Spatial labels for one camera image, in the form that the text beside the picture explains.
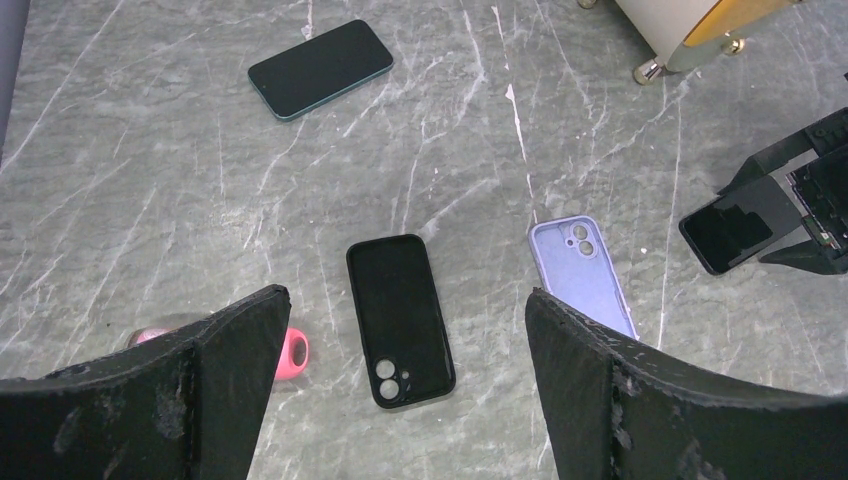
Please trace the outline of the black smartphone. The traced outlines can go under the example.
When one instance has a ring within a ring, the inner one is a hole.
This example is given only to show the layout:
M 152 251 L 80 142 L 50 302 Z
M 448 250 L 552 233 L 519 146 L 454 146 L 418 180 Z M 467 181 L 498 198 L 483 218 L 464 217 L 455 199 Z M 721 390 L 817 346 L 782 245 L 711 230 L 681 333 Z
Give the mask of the black smartphone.
M 717 199 L 684 217 L 678 228 L 704 269 L 723 275 L 777 239 L 760 209 Z

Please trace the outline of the black phone case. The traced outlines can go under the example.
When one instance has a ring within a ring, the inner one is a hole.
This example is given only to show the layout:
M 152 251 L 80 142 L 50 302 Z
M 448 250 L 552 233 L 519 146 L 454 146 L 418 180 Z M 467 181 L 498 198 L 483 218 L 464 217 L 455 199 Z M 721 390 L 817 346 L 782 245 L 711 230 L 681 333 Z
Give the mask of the black phone case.
M 346 263 L 375 403 L 404 408 L 451 393 L 455 365 L 424 241 L 359 242 Z

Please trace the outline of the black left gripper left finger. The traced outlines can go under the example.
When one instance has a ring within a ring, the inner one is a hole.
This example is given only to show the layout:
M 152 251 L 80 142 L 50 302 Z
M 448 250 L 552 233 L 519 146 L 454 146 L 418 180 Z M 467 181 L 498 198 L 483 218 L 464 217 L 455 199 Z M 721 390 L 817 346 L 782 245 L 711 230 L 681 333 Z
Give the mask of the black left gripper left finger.
M 291 303 L 271 284 L 137 346 L 1 383 L 5 479 L 243 479 Z

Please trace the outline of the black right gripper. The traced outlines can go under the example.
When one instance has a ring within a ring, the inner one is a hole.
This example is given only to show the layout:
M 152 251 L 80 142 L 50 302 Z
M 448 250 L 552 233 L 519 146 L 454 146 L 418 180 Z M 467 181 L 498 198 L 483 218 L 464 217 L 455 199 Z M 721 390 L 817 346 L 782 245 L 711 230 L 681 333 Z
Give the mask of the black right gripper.
M 808 240 L 763 255 L 760 263 L 784 265 L 818 275 L 847 272 L 847 109 L 842 108 L 749 156 L 723 198 L 757 206 L 768 223 L 793 226 L 800 214 L 772 173 L 807 152 L 816 157 L 787 175 L 806 216 Z

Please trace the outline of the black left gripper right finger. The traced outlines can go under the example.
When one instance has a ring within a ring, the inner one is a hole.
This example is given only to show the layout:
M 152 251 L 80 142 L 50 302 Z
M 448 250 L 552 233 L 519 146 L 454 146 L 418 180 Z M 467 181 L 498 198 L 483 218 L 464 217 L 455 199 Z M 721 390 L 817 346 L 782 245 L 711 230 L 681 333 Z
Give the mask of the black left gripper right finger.
M 702 369 L 541 289 L 525 323 L 562 479 L 843 479 L 847 400 Z

